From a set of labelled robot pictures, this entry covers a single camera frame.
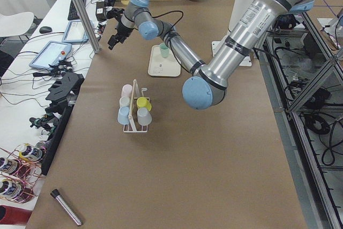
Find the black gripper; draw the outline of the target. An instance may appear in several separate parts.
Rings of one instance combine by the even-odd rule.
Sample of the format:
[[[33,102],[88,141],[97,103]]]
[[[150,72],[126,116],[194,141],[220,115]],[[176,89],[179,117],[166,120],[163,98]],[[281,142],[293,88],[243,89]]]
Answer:
[[[116,29],[117,34],[112,35],[108,40],[108,48],[110,50],[113,50],[117,43],[123,44],[133,31],[133,28],[126,27],[121,21],[118,22]]]

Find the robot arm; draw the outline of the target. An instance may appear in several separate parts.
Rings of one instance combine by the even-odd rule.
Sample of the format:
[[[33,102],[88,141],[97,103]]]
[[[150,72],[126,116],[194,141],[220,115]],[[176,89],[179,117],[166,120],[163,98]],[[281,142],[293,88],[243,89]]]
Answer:
[[[123,43],[135,27],[146,40],[160,37],[192,74],[182,88],[184,101],[193,109],[207,109],[222,102],[228,78],[280,15],[308,11],[313,4],[314,0],[253,0],[210,63],[205,64],[172,24],[152,17],[149,0],[129,0],[117,19],[117,33],[110,37],[108,46],[113,49],[117,43]]]

